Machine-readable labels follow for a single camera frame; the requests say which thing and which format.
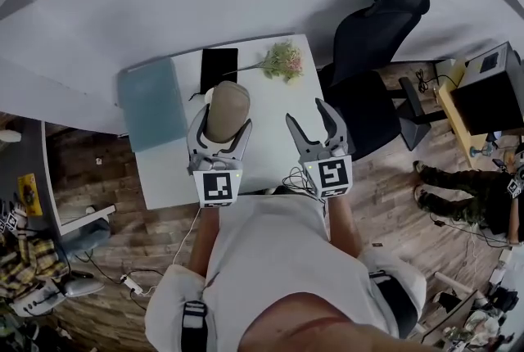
chair base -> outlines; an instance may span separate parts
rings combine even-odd
[[[416,115],[413,114],[413,109],[409,105],[409,101],[406,100],[397,108],[397,113],[400,119],[400,127],[402,138],[408,146],[410,151],[422,141],[422,139],[429,133],[431,129],[430,124],[415,124],[413,120]]]

wooden floor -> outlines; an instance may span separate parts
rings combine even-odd
[[[399,88],[397,79],[403,75],[416,83],[414,71],[419,67],[430,76],[428,69],[432,67],[428,65],[393,65],[382,71],[382,77],[388,88]],[[426,113],[438,108],[431,89],[421,95],[421,100]],[[83,131],[59,133],[49,138],[48,151],[59,210],[116,205],[116,213],[110,216],[113,236],[106,246],[93,252],[102,271],[114,279],[132,269],[164,272],[197,207],[147,211],[134,155],[125,139]],[[102,159],[101,165],[96,164],[96,158]],[[413,152],[398,137],[355,162],[350,199],[364,240],[382,243],[424,272],[428,298],[442,288],[432,277],[435,271],[470,286],[484,286],[500,251],[464,232],[438,228],[427,213],[418,209],[412,196],[413,186],[418,183],[412,162],[417,159],[448,171],[467,168],[446,120],[435,123],[431,134]],[[482,159],[482,168],[494,166],[486,158]],[[193,239],[194,234],[188,238],[179,263],[187,262]],[[71,266],[105,279],[91,264],[76,260]],[[135,273],[133,277],[145,288],[160,280],[151,272]],[[138,300],[142,307],[147,306],[147,301]],[[54,319],[86,350],[93,346],[102,352],[153,350],[144,336],[143,315],[125,286],[106,280],[103,291],[64,302],[56,309]]]

person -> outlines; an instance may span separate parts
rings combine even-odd
[[[67,237],[57,249],[45,232],[27,228],[27,214],[20,200],[16,199],[11,210],[17,217],[16,229],[0,234],[0,298],[4,300],[19,299],[47,279],[63,281],[70,275],[70,258],[111,236],[109,223],[98,219],[82,227],[79,234]],[[86,213],[93,211],[91,206],[86,209]]]
[[[202,209],[187,267],[169,266],[147,307],[148,340],[160,352],[433,350],[397,339],[421,315],[425,277],[364,247],[347,196],[327,211],[331,237],[323,205],[305,195]],[[204,345],[183,329],[188,301],[207,310]]]
[[[427,185],[472,195],[461,201],[448,201],[417,186],[414,198],[422,210],[489,228],[494,235],[505,235],[510,244],[524,241],[524,225],[520,225],[521,220],[524,222],[524,201],[519,203],[519,196],[512,199],[509,195],[511,174],[480,170],[446,173],[422,161],[415,161],[413,166]]]

